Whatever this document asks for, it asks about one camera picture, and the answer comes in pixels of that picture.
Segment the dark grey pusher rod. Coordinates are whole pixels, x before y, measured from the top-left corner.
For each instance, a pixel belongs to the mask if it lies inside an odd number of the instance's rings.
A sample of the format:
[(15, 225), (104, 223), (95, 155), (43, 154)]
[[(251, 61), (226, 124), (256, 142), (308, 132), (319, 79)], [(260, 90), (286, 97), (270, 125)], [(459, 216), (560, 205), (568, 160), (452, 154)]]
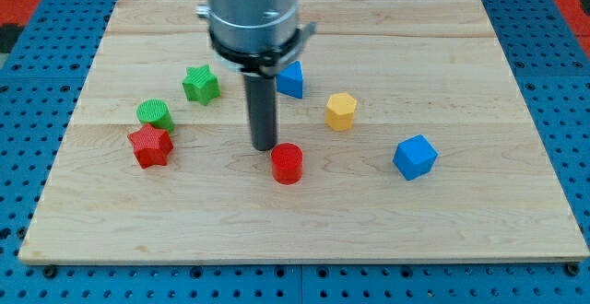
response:
[(277, 144), (275, 78), (244, 76), (250, 135), (254, 149), (267, 151)]

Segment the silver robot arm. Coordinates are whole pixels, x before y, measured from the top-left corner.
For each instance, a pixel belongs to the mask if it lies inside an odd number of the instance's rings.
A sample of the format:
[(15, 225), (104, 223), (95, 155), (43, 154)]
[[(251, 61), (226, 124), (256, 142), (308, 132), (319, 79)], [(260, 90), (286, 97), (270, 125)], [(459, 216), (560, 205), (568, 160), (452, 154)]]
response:
[(297, 60), (316, 24), (300, 26), (298, 0), (207, 0), (196, 13), (208, 22), (212, 49), (243, 77), (254, 149), (274, 148), (276, 77)]

